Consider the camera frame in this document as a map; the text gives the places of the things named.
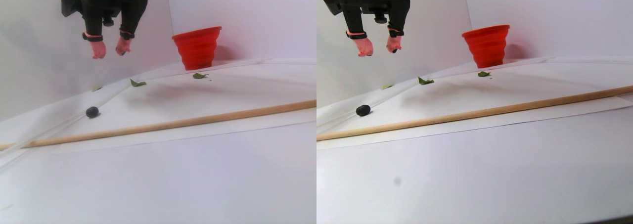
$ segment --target white paper sheet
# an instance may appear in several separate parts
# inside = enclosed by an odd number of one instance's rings
[[[540,63],[501,68],[491,72],[491,77],[481,78],[477,77],[477,73],[470,73],[438,79],[434,84],[416,86],[374,107],[370,115],[356,116],[328,129],[327,132],[361,129],[633,84],[630,81],[633,77],[633,66],[625,64]],[[317,147],[328,149],[446,134],[595,113],[631,105],[633,104],[627,100],[607,98],[461,122],[324,140],[318,142]]]

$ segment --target dried leaf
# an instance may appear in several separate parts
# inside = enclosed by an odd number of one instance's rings
[[[431,84],[433,82],[435,82],[434,80],[424,80],[421,79],[420,77],[418,77],[418,82],[420,82],[421,85],[425,85],[425,84]]]
[[[203,78],[206,77],[206,75],[208,75],[208,74],[202,75],[200,73],[196,73],[196,74],[194,74],[194,79],[203,79]]]
[[[131,79],[130,79],[130,82],[132,83],[132,86],[133,86],[134,88],[138,88],[138,87],[140,87],[140,86],[144,86],[144,85],[146,85],[146,84],[147,84],[147,83],[145,83],[145,82],[135,82],[135,81],[133,81],[133,80],[131,80]]]

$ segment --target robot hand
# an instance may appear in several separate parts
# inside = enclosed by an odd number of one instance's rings
[[[119,42],[117,43],[117,48],[115,48],[115,50],[117,50],[119,55],[124,56],[125,52],[132,52],[132,50],[130,50],[130,44],[132,44],[134,34],[121,30],[120,35],[121,37],[119,38]]]
[[[93,59],[102,59],[106,56],[106,44],[103,41],[90,42],[90,45],[92,46]]]
[[[84,33],[84,39],[90,42],[90,46],[92,46],[93,59],[100,59],[106,56],[106,44],[103,43],[102,36],[91,36],[87,33]]]
[[[350,33],[350,31],[348,31],[347,33],[348,33],[348,37],[350,37],[350,36],[362,36],[362,35],[365,34],[365,33]],[[371,44],[371,41],[368,38],[353,39],[353,41],[354,41],[354,43],[357,44],[358,56],[359,57],[373,55],[373,44]]]
[[[391,27],[387,27],[389,31],[394,31],[402,34],[399,30],[394,30]],[[398,36],[399,34],[390,34],[389,38],[387,38],[387,50],[391,53],[396,53],[399,49],[402,50],[402,46],[400,46],[400,41],[402,41],[402,36]]]
[[[117,48],[115,50],[121,56],[124,56],[125,52],[132,52],[130,50],[130,44],[132,43],[132,39],[125,40],[123,37],[119,38],[119,42],[117,43]]]

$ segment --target wooden stick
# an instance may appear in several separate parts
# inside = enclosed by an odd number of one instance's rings
[[[434,118],[423,118],[421,120],[413,120],[408,122],[391,123],[386,125],[379,125],[375,127],[368,127],[364,129],[354,129],[350,131],[331,132],[326,134],[318,134],[317,141],[329,140],[335,138],[343,138],[348,136],[358,136],[364,134],[374,134],[378,132],[395,131],[398,129],[409,129],[413,127],[421,127],[426,125],[433,125],[438,123],[455,122],[459,120],[470,120],[472,118],[481,118],[492,115],[501,115],[505,113],[513,113],[518,111],[525,111],[530,109],[539,109],[541,107],[559,106],[562,104],[571,104],[576,102],[583,102],[587,100],[602,99],[606,97],[612,97],[616,95],[622,95],[625,93],[633,93],[633,86],[624,88],[615,88],[609,90],[600,90],[591,93],[581,93],[579,95],[572,95],[567,97],[560,97],[554,99],[539,100],[534,102],[527,102],[523,104],[513,104],[511,106],[495,107],[492,109],[482,109],[477,111],[470,111],[465,113],[457,113],[453,115],[437,116]]]
[[[199,118],[190,118],[186,120],[176,120],[172,122],[165,123],[154,123],[151,125],[141,125],[138,127],[131,127],[125,129],[113,129],[110,131],[101,131],[101,132],[92,132],[88,134],[79,134],[79,135],[71,135],[71,136],[62,136],[56,138],[48,138],[42,140],[35,140],[30,142],[27,147],[41,147],[45,145],[56,145],[61,143],[68,142],[79,142],[82,140],[91,140],[97,138],[104,138],[110,136],[121,136],[121,135],[129,135],[129,134],[138,134],[142,132],[151,132],[151,131],[162,131],[165,129],[175,129],[180,127],[188,127],[193,125],[201,125],[206,123],[216,123],[223,122],[228,120],[239,120],[241,118],[251,118],[256,116],[264,116],[264,115],[273,115],[276,113],[285,113],[290,111],[296,111],[301,109],[310,109],[312,107],[316,107],[317,100],[308,100],[303,102],[297,102],[292,104],[284,104],[280,106],[272,106],[272,107],[263,107],[260,109],[250,109],[245,111],[238,111],[233,113],[224,113],[221,115],[210,115],[203,116]],[[9,148],[12,144],[3,144],[0,145],[0,151]]]

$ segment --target white table surface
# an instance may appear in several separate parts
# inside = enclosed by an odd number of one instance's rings
[[[579,224],[628,216],[632,125],[627,107],[319,150],[317,220]]]
[[[315,123],[96,151],[0,170],[2,224],[309,224]]]

